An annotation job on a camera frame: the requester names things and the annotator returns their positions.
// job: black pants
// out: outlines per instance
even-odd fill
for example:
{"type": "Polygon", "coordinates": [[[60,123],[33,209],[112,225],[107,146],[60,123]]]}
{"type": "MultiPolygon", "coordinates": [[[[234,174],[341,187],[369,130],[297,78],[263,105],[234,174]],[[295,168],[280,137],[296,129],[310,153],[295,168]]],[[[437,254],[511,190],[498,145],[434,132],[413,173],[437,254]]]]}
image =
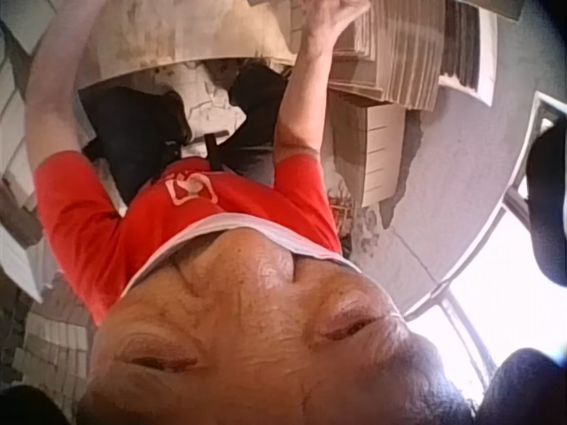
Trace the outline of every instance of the black pants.
{"type": "MultiPolygon", "coordinates": [[[[223,165],[269,186],[274,181],[274,132],[286,86],[287,80],[266,66],[245,66],[229,99],[244,111],[246,121],[217,151],[223,165]]],[[[97,133],[85,154],[108,161],[120,196],[129,205],[145,183],[180,158],[187,139],[183,102],[124,87],[82,102],[97,133]]]]}

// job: white logo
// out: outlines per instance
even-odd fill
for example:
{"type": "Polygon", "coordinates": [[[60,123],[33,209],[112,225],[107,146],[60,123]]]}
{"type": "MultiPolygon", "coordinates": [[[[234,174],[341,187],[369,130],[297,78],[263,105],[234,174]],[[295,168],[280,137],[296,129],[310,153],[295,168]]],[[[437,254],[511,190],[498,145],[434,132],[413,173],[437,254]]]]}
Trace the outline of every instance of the white logo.
{"type": "Polygon", "coordinates": [[[168,176],[166,187],[175,206],[183,205],[196,197],[209,199],[213,204],[219,202],[211,181],[204,174],[193,173],[189,177],[183,174],[168,176]]]}

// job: wall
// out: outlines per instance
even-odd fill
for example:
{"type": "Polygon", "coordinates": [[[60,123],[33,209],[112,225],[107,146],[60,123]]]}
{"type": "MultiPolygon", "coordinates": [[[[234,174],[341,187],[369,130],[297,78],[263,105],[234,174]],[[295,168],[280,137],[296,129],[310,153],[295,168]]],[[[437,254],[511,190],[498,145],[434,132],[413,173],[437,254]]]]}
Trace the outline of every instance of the wall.
{"type": "Polygon", "coordinates": [[[493,107],[441,90],[435,111],[421,114],[421,147],[392,225],[373,257],[354,254],[402,310],[447,278],[499,204],[535,91],[567,101],[565,48],[545,12],[528,0],[518,23],[499,19],[498,29],[493,107]]]}

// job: window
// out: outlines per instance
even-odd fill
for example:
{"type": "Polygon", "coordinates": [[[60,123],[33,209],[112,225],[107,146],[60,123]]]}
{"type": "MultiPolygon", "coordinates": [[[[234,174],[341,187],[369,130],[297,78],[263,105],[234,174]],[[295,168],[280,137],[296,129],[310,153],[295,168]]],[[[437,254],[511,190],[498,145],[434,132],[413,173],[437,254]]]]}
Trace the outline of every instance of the window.
{"type": "MultiPolygon", "coordinates": [[[[526,151],[567,105],[537,94],[526,151]]],[[[567,290],[547,280],[532,250],[525,161],[496,221],[465,266],[407,315],[439,349],[447,376],[478,405],[496,368],[531,347],[559,360],[567,352],[567,290]]]]}

